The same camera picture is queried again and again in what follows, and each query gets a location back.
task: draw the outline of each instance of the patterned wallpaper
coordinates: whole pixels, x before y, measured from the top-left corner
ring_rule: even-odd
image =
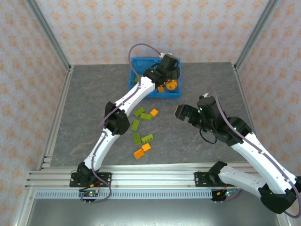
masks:
[[[70,64],[124,64],[136,43],[182,62],[233,62],[268,0],[37,0]],[[142,47],[133,56],[154,56]]]
[[[280,0],[239,71],[261,142],[301,175],[301,2]]]
[[[0,225],[10,226],[45,148],[66,71],[25,0],[1,0],[0,15]]]

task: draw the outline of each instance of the blue bin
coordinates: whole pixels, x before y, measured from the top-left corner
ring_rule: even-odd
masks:
[[[159,98],[179,98],[182,93],[182,73],[181,73],[181,61],[179,60],[180,67],[180,77],[178,79],[178,87],[174,90],[168,90],[164,87],[164,93],[159,93],[158,89],[155,89],[153,92],[148,94],[146,97],[159,97]],[[143,75],[144,71],[150,68],[153,64],[160,63],[161,58],[148,58],[148,57],[133,57],[131,63],[138,74]],[[130,69],[130,77],[128,80],[128,89],[131,90],[135,86],[136,75],[132,69]]]

